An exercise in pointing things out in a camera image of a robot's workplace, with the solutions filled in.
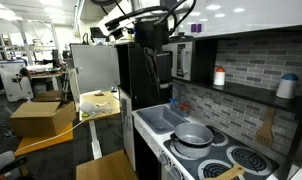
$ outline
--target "blue lid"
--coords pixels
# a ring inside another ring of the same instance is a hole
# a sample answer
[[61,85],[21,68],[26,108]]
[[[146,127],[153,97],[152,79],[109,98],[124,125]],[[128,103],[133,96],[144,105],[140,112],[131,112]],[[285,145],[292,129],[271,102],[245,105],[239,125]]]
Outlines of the blue lid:
[[286,75],[284,75],[284,76],[282,76],[282,79],[285,79],[285,80],[291,80],[291,81],[298,81],[299,80],[299,78],[298,78],[298,76],[297,75],[295,75],[295,74],[286,74]]

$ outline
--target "shelf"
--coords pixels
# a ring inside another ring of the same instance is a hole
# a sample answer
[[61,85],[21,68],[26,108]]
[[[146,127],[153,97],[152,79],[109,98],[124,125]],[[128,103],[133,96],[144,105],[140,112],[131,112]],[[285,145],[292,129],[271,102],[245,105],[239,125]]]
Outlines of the shelf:
[[206,85],[204,83],[188,82],[200,87],[211,89],[213,91],[232,95],[249,101],[254,101],[270,107],[281,109],[284,111],[296,113],[300,105],[300,96],[296,96],[292,100],[282,99],[276,96],[276,91],[247,86],[238,83],[226,82],[224,86]]

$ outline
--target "cardboard box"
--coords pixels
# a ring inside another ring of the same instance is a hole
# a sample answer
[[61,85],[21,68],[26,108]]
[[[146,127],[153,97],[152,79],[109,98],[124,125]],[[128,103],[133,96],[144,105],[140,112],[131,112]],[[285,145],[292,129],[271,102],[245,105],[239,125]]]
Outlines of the cardboard box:
[[64,100],[62,91],[47,91],[37,95],[33,102],[61,102]]
[[22,104],[10,117],[18,137],[58,135],[76,118],[74,103],[33,102]]

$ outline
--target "upper cabinet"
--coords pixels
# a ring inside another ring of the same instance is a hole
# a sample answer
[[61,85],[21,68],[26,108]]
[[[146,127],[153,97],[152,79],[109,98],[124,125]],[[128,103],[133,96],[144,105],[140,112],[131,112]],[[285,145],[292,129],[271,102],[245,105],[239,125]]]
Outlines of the upper cabinet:
[[[202,24],[202,32],[191,32],[191,24]],[[302,0],[198,0],[179,32],[204,37],[294,25],[302,25]]]

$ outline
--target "stove knob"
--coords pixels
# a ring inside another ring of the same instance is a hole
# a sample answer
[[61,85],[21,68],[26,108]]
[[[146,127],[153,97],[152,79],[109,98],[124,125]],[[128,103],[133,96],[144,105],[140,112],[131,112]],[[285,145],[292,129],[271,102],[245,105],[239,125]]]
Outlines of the stove knob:
[[167,158],[167,155],[165,154],[161,154],[158,158],[158,161],[163,165],[163,166],[166,166],[168,165],[168,158]]
[[176,167],[172,167],[169,171],[169,175],[173,180],[181,180],[180,171]]

